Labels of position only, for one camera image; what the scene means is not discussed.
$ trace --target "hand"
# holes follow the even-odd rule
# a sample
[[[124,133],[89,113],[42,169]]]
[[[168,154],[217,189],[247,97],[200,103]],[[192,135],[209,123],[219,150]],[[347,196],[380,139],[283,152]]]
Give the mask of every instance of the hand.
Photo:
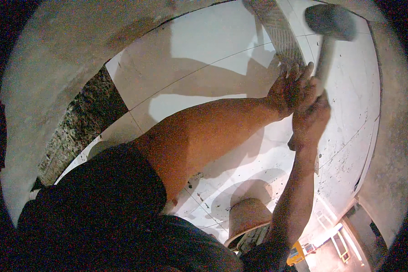
[[[280,77],[265,97],[266,106],[277,114],[277,120],[290,116],[305,99],[308,99],[307,95],[312,93],[309,82],[313,69],[314,64],[310,62],[300,73],[299,65],[295,64],[287,77],[287,70],[282,68]]]
[[[331,117],[331,107],[326,91],[323,91],[322,95],[315,99],[316,88],[320,86],[319,79],[310,79],[309,86],[309,93],[305,95],[306,99],[293,114],[293,141],[288,144],[291,150],[299,150],[303,147],[317,148]]]

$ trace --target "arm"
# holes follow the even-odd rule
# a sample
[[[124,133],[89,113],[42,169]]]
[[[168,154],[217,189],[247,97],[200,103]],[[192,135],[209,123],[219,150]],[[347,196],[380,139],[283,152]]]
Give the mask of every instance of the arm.
[[[264,98],[221,99],[177,112],[135,140],[161,177],[167,199],[209,162],[234,149],[260,128],[289,116],[309,92],[305,82],[313,63],[299,77],[295,66],[283,72]]]
[[[312,86],[317,79],[311,80]],[[314,164],[317,145],[330,118],[326,92],[309,107],[299,108],[293,115],[296,155],[287,185],[273,212],[268,241],[283,239],[291,248],[307,225],[314,197]]]

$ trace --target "yellow object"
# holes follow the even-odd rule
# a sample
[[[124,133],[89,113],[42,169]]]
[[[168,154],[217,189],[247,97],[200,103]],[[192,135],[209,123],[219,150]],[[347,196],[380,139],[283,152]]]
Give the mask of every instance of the yellow object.
[[[291,251],[288,255],[287,265],[293,266],[294,264],[302,261],[303,259],[305,259],[305,255],[302,250],[301,244],[299,243],[299,241],[297,241],[291,248]]]

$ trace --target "floor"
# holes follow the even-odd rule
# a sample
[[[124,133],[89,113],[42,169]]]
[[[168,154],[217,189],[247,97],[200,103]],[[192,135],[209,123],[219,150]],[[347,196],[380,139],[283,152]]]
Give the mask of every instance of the floor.
[[[318,2],[277,0],[306,62],[318,59],[320,36],[303,11]],[[326,84],[332,117],[319,143],[315,206],[300,241],[324,234],[361,186],[379,123],[380,86],[375,47],[364,19],[353,15],[358,35],[337,42]],[[106,67],[130,112],[97,141],[130,141],[184,108],[228,97],[265,96],[277,77],[275,49],[266,30],[241,1],[191,12],[133,42]],[[288,180],[294,152],[287,147],[291,118],[261,129],[239,148],[207,165],[179,195],[176,215],[221,242],[228,239],[229,208],[258,198],[271,211]],[[88,147],[72,163],[86,160]]]

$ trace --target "man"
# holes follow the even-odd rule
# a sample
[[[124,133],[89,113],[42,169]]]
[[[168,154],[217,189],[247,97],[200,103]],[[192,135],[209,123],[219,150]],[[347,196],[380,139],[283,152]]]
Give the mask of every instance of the man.
[[[306,226],[314,162],[330,117],[313,63],[283,71],[263,98],[221,99],[177,112],[104,150],[42,190],[19,219],[20,270],[279,271]],[[214,237],[161,216],[188,179],[260,128],[293,115],[293,170],[265,241],[238,258]]]

